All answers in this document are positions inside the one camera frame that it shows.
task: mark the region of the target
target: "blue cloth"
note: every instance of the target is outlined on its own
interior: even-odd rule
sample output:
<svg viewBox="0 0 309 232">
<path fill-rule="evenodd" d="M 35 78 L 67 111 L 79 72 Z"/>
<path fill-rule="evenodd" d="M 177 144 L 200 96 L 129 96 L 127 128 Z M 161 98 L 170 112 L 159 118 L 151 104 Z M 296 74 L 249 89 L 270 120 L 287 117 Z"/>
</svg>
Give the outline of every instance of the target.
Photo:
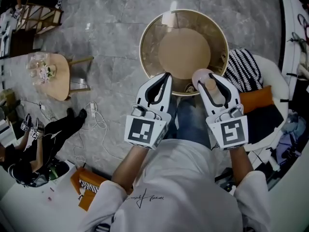
<svg viewBox="0 0 309 232">
<path fill-rule="evenodd" d="M 282 127 L 283 136 L 280 138 L 279 144 L 276 148 L 277 163 L 282 165 L 287 161 L 286 156 L 299 157 L 299 153 L 295 148 L 299 137 L 305 132 L 306 121 L 296 112 L 288 115 L 286 123 Z"/>
<path fill-rule="evenodd" d="M 168 113 L 172 119 L 164 139 L 183 139 L 211 148 L 205 114 L 196 107 L 193 97 L 182 98 L 177 107 L 176 98 L 172 96 Z M 175 125 L 176 115 L 179 129 Z"/>
</svg>

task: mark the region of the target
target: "wire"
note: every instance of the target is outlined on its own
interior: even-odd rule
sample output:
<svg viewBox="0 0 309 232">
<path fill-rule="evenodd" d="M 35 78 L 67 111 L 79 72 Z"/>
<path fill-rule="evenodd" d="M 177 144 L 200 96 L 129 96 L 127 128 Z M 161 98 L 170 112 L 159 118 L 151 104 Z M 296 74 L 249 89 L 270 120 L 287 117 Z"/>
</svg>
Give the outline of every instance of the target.
<svg viewBox="0 0 309 232">
<path fill-rule="evenodd" d="M 218 147 L 219 147 L 219 145 L 218 145 L 218 143 L 216 143 L 215 146 L 211 148 L 211 150 L 213 150 L 214 148 L 218 148 Z"/>
<path fill-rule="evenodd" d="M 90 129 L 81 128 L 75 135 L 73 135 L 73 136 L 78 135 L 78 136 L 79 136 L 79 139 L 80 139 L 81 142 L 82 142 L 82 147 L 77 146 L 77 145 L 75 145 L 75 146 L 73 147 L 73 154 L 74 154 L 75 159 L 77 160 L 78 158 L 81 158 L 81 159 L 82 159 L 82 162 L 86 163 L 86 158 L 85 158 L 84 156 L 80 156 L 80 155 L 76 155 L 76 154 L 75 154 L 75 148 L 84 149 L 84 142 L 83 142 L 83 140 L 82 140 L 82 138 L 81 138 L 80 131 L 81 131 L 81 130 L 83 130 L 83 131 L 92 131 L 93 128 L 94 128 L 95 126 L 99 126 L 101 129 L 104 129 L 104 130 L 105 130 L 101 145 L 102 145 L 102 147 L 104 148 L 104 150 L 106 151 L 106 153 L 109 154 L 110 156 L 116 158 L 116 159 L 123 160 L 122 158 L 119 158 L 119 157 L 117 157 L 117 156 L 114 156 L 113 154 L 111 154 L 111 153 L 105 148 L 105 146 L 104 146 L 103 143 L 104 143 L 104 139 L 105 139 L 105 137 L 106 137 L 106 133 L 107 133 L 107 130 L 108 130 L 107 124 L 106 124 L 106 122 L 105 122 L 105 119 L 104 119 L 103 115 L 100 114 L 100 113 L 98 112 L 98 105 L 97 105 L 97 103 L 96 103 L 95 101 L 89 102 L 89 103 L 84 107 L 84 109 L 86 110 L 86 107 L 89 106 L 90 104 L 94 104 L 94 105 L 95 105 L 94 112 L 95 112 L 95 114 L 98 114 L 98 115 L 101 117 L 102 120 L 101 120 L 101 121 L 98 121 L 98 120 L 97 120 L 97 117 L 95 116 L 94 119 L 95 119 L 96 123 L 95 123 Z"/>
<path fill-rule="evenodd" d="M 40 111 L 41 113 L 43 114 L 43 116 L 48 120 L 48 121 L 56 121 L 57 118 L 55 116 L 55 114 L 53 113 L 52 110 L 48 110 L 48 117 L 45 115 L 45 113 L 43 113 L 42 111 L 42 102 L 39 102 L 39 103 L 35 103 L 35 102 L 32 102 L 32 101 L 28 101 L 28 100 L 25 100 L 25 99 L 20 99 L 21 101 L 23 102 L 28 102 L 28 103 L 31 103 L 31 104 L 35 104 L 37 105 L 39 108 L 40 108 Z"/>
<path fill-rule="evenodd" d="M 259 159 L 260 159 L 260 161 L 262 162 L 262 163 L 264 163 L 263 161 L 262 161 L 262 159 L 254 152 L 254 151 L 252 151 Z"/>
</svg>

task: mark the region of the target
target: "black shoe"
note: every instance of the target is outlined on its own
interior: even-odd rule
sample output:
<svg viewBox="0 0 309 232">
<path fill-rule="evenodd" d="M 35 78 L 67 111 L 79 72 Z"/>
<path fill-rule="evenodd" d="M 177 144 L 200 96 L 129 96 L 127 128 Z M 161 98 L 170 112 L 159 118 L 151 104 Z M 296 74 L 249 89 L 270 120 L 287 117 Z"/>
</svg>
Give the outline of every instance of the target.
<svg viewBox="0 0 309 232">
<path fill-rule="evenodd" d="M 85 109 L 82 109 L 79 114 L 78 114 L 78 117 L 80 118 L 83 118 L 83 119 L 86 119 L 87 118 L 87 112 Z"/>
<path fill-rule="evenodd" d="M 74 118 L 74 110 L 71 107 L 67 109 L 67 116 Z"/>
</svg>

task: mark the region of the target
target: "orange cushion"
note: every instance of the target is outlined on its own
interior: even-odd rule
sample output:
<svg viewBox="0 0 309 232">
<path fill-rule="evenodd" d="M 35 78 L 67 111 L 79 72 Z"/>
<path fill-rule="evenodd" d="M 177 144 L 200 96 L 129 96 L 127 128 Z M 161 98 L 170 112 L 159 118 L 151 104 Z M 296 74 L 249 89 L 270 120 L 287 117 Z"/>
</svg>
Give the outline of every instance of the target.
<svg viewBox="0 0 309 232">
<path fill-rule="evenodd" d="M 244 114 L 253 111 L 256 108 L 266 107 L 274 104 L 272 100 L 271 86 L 262 89 L 240 93 L 240 102 L 244 108 Z"/>
<path fill-rule="evenodd" d="M 95 195 L 96 194 L 94 192 L 86 190 L 78 206 L 85 211 L 88 211 L 93 199 L 95 198 Z"/>
<path fill-rule="evenodd" d="M 101 185 L 101 183 L 103 181 L 106 181 L 105 178 L 93 173 L 93 172 L 90 172 L 88 170 L 85 170 L 83 172 L 81 172 L 79 174 L 79 179 L 85 181 L 85 182 L 88 182 L 92 185 L 95 185 L 97 187 L 99 187 Z"/>
<path fill-rule="evenodd" d="M 81 172 L 85 171 L 84 168 L 80 167 L 76 172 L 71 176 L 71 183 L 73 184 L 76 192 L 81 195 L 81 192 L 79 191 L 79 188 L 81 187 L 81 184 L 79 183 L 79 175 Z"/>
</svg>

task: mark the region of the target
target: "jeans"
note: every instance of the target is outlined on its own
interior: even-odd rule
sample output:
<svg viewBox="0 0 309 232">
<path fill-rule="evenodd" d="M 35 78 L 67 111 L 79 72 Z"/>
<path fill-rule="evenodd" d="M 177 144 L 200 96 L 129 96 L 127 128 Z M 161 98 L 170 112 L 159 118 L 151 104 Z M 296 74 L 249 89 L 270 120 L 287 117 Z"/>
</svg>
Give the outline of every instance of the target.
<svg viewBox="0 0 309 232">
<path fill-rule="evenodd" d="M 205 114 L 201 108 L 196 107 L 193 97 L 182 98 L 177 107 L 176 98 L 172 96 L 168 113 L 172 119 L 164 139 L 183 139 L 211 148 Z M 175 125 L 176 115 L 178 115 L 179 129 Z"/>
</svg>

